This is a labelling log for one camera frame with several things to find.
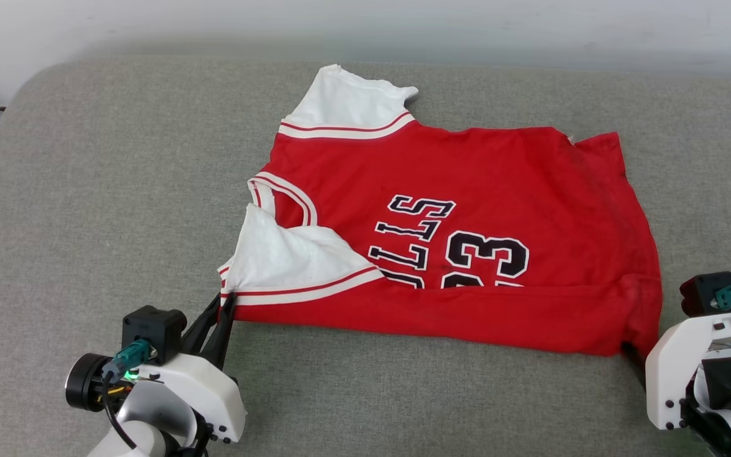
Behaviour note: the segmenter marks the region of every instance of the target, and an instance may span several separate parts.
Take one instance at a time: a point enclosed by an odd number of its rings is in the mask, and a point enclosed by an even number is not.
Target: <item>black number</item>
[[[519,277],[529,263],[529,249],[515,238],[484,237],[461,230],[447,238],[447,262],[455,267],[470,268],[473,257],[464,251],[467,246],[475,248],[478,258],[496,258],[498,251],[507,252],[507,258],[498,263],[497,273],[501,277]]]
[[[442,277],[442,289],[461,286],[484,286],[484,283],[481,278],[467,273],[449,272]]]

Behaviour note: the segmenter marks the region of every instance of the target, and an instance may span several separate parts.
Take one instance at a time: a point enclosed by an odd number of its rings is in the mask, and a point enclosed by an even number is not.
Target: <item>white shoulder strap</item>
[[[339,65],[323,67],[298,107],[281,122],[279,133],[297,138],[384,136],[385,130],[392,133],[414,119],[404,102],[418,92],[415,87],[366,80]]]

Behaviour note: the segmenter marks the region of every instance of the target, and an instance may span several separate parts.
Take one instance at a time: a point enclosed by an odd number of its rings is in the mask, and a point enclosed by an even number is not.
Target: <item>gray sofa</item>
[[[144,304],[194,319],[217,293],[278,123],[321,63],[131,57],[27,83],[0,125],[0,457],[85,455],[104,414],[67,407],[67,371],[119,349]],[[731,270],[731,81],[351,63],[417,86],[419,121],[621,134],[664,274]],[[660,432],[621,357],[435,338],[236,325],[225,371],[246,402],[218,455],[699,456]]]

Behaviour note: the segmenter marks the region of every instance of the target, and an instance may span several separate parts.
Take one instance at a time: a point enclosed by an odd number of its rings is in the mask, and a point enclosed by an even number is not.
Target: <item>red and white stripe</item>
[[[301,127],[299,125],[281,122],[278,133],[282,133],[292,138],[345,138],[351,140],[371,140],[374,138],[382,138],[414,121],[414,116],[410,112],[403,112],[397,116],[394,121],[379,128],[356,128],[356,127],[339,127],[339,126],[319,126],[319,127]]]
[[[328,281],[324,284],[307,286],[296,289],[269,289],[253,287],[250,289],[236,289],[236,304],[239,306],[249,305],[276,305],[283,303],[301,303],[302,301],[317,300],[329,297],[343,290],[352,289],[383,277],[377,266],[370,265],[356,272],[349,273],[339,279]],[[227,298],[229,290],[221,290],[221,298]]]
[[[247,182],[256,206],[275,216],[275,199],[272,191],[282,192],[294,200],[304,212],[302,225],[317,225],[317,209],[304,191],[293,183],[267,171],[260,171]]]

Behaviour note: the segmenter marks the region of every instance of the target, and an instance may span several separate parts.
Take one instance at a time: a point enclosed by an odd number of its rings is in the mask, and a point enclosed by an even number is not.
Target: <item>red basketball jersey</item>
[[[661,279],[617,134],[449,132],[413,87],[321,69],[220,268],[242,321],[646,355]]]

